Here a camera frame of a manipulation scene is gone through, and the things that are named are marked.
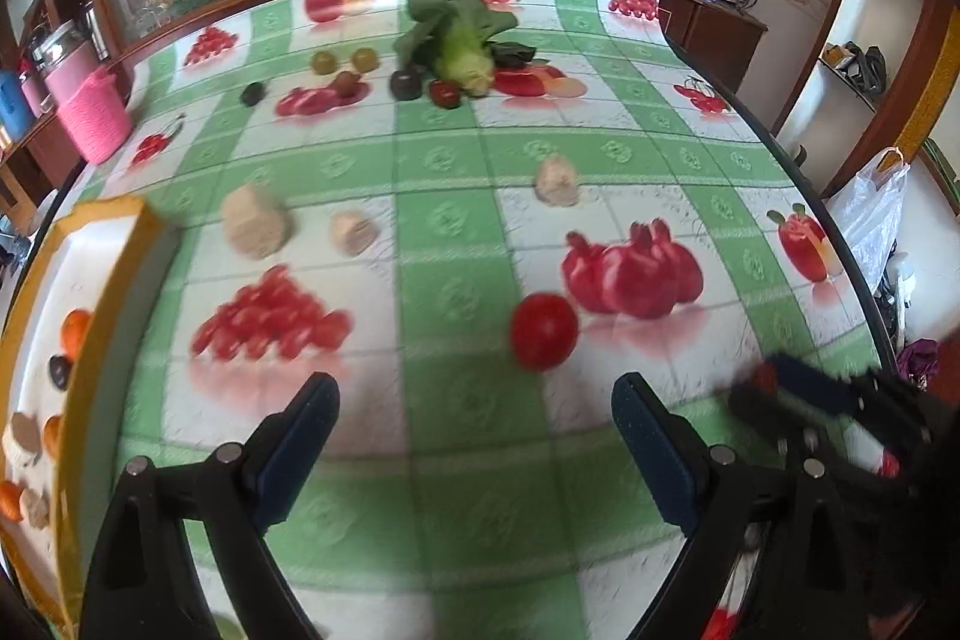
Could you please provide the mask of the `dark red date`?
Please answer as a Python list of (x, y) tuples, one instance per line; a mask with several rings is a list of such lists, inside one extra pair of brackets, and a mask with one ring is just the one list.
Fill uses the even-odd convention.
[(771, 362), (763, 362), (750, 378), (750, 383), (766, 395), (774, 395), (778, 391), (779, 381), (776, 367)]

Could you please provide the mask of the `beige cut chunk three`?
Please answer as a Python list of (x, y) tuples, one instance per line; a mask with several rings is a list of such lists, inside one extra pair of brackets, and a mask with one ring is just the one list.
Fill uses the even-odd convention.
[(25, 487), (20, 494), (20, 512), (23, 520), (34, 530), (44, 530), (49, 526), (49, 502), (43, 494)]

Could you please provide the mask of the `dark plum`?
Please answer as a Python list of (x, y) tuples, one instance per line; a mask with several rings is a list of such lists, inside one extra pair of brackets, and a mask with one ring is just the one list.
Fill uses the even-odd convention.
[(399, 103), (415, 101), (423, 91), (423, 76), (416, 68), (399, 68), (391, 74), (389, 89)]
[(52, 385), (55, 386), (59, 392), (65, 392), (65, 390), (67, 390), (71, 369), (73, 369), (73, 364), (71, 364), (71, 360), (65, 356), (65, 354), (55, 354), (55, 356), (49, 359), (47, 363), (47, 373), (49, 374), (50, 381), (52, 381)]

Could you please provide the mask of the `red tomato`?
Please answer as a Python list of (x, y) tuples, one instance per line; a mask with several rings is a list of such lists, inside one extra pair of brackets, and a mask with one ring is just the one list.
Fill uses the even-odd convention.
[(578, 314), (560, 294), (530, 294), (512, 310), (509, 342), (514, 359), (526, 369), (562, 365), (573, 354), (578, 338)]

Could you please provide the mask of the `orange fruit one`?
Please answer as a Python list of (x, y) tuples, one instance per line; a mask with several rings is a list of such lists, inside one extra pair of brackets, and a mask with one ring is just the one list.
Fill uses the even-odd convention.
[(73, 308), (65, 315), (60, 325), (60, 344), (62, 344), (64, 356), (70, 362), (75, 362), (80, 356), (90, 323), (91, 312), (86, 308)]

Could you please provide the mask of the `beige chunk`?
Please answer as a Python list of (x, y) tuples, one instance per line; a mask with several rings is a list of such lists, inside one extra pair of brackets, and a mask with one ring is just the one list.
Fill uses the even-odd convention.
[(569, 208), (579, 202), (579, 175), (562, 154), (550, 154), (541, 163), (534, 182), (535, 195), (550, 206)]

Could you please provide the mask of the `beige cut chunk two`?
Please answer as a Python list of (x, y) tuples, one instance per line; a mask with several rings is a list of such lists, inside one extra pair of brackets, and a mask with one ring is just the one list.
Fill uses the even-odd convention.
[(291, 221), (279, 202), (262, 188), (241, 185), (221, 202), (224, 237), (246, 259), (275, 255), (290, 239)]

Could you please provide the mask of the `beige cut chunk four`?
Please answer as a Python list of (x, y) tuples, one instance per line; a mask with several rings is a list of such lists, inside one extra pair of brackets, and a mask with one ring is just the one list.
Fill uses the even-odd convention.
[(337, 211), (331, 219), (332, 245), (347, 257), (358, 257), (379, 237), (379, 226), (361, 209)]

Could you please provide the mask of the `orange fruit three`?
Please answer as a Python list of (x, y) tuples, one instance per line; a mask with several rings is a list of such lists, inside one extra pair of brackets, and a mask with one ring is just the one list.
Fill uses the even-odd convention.
[(18, 486), (16, 482), (6, 479), (0, 482), (0, 513), (11, 523), (23, 521), (21, 494), (23, 494), (23, 487)]

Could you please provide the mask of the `orange fruit two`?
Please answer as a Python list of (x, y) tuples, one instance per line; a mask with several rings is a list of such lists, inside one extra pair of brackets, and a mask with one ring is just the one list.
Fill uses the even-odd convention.
[(60, 414), (54, 414), (46, 419), (43, 425), (43, 447), (44, 453), (52, 459), (52, 461), (57, 461), (59, 458), (60, 450), (60, 422), (62, 422), (62, 416)]

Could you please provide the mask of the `beige cut chunk one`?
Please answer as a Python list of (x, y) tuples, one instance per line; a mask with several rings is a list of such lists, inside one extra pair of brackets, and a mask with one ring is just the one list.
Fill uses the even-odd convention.
[(16, 459), (25, 463), (36, 461), (43, 453), (43, 442), (37, 429), (36, 419), (20, 411), (11, 415), (10, 424), (8, 424), (8, 442)]

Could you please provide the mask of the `white plastic bag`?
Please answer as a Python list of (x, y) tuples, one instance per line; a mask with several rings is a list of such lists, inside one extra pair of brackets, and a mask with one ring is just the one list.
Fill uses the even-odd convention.
[(861, 271), (877, 291), (901, 223), (910, 163), (898, 148), (885, 148), (851, 177), (827, 209)]

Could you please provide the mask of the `yellow rimmed white tray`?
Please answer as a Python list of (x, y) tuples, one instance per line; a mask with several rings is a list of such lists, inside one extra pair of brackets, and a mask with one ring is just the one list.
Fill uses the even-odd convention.
[(50, 226), (2, 335), (2, 551), (64, 638), (112, 494), (139, 342), (178, 232), (145, 200), (76, 205)]

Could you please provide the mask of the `dark wooden sideboard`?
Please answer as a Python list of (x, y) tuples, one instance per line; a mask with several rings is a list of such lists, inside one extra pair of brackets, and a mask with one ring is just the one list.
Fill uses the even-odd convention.
[(768, 26), (751, 14), (706, 0), (659, 0), (665, 39), (736, 92)]

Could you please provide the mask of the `small red date by bok choy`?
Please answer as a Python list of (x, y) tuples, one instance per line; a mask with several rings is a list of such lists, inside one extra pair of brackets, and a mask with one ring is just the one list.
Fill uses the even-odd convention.
[(462, 103), (462, 91), (459, 86), (449, 81), (433, 80), (428, 86), (431, 102), (440, 109), (457, 109)]

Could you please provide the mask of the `pink knitted jar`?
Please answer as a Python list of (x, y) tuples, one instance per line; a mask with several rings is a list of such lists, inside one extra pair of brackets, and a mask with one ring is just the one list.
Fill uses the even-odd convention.
[(132, 133), (116, 76), (99, 62), (87, 35), (65, 21), (39, 46), (41, 74), (68, 138), (90, 164), (102, 164)]

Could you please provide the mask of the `blue detergent jug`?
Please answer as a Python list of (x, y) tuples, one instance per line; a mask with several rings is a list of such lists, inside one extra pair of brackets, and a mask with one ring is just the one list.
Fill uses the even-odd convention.
[(13, 71), (0, 71), (0, 117), (14, 142), (21, 142), (34, 124), (34, 113), (23, 94), (20, 78)]

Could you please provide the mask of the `small black plum left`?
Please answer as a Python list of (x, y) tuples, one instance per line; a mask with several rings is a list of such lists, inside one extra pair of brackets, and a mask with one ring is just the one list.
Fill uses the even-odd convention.
[(256, 106), (265, 97), (265, 85), (260, 81), (249, 83), (241, 91), (239, 100), (247, 107)]

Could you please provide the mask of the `dark plum by bok choy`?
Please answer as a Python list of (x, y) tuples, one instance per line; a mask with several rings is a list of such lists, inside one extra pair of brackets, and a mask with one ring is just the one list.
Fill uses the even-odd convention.
[(416, 68), (399, 68), (391, 74), (389, 89), (399, 103), (415, 101), (423, 91), (423, 76)]

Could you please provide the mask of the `bok choy vegetable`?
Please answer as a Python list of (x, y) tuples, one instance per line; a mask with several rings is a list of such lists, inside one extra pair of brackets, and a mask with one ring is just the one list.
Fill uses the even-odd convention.
[(395, 69), (416, 68), (423, 80), (431, 74), (470, 97), (487, 96), (498, 71), (522, 70), (537, 55), (523, 42), (496, 41), (517, 18), (483, 0), (407, 0), (407, 16), (412, 25), (394, 42)]

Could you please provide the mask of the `brown grape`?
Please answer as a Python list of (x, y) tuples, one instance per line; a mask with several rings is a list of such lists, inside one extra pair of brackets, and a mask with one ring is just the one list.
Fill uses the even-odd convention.
[(331, 83), (331, 89), (337, 95), (338, 99), (352, 99), (358, 94), (359, 88), (363, 86), (361, 76), (354, 71), (343, 70), (334, 78)]

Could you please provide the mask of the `green grape right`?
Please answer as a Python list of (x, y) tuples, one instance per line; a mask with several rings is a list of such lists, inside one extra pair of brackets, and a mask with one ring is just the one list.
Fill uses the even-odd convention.
[(358, 49), (352, 53), (352, 65), (359, 73), (370, 73), (370, 71), (379, 68), (381, 58), (379, 58), (379, 53), (377, 53), (377, 50), (373, 49), (373, 47), (358, 47)]

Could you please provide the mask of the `green grape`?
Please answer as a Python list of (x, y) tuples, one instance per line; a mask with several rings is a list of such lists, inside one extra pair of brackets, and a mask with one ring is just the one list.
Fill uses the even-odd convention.
[(340, 60), (330, 50), (316, 50), (309, 65), (315, 74), (334, 74), (340, 67)]
[(370, 73), (370, 71), (379, 68), (381, 58), (379, 58), (379, 53), (377, 53), (377, 50), (373, 49), (373, 47), (358, 47), (358, 49), (352, 53), (352, 65), (359, 73)]

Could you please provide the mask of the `green grape left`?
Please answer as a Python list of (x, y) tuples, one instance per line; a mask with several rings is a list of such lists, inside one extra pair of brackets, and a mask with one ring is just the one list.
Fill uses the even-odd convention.
[(334, 74), (340, 67), (340, 60), (330, 50), (316, 50), (309, 65), (315, 74)]

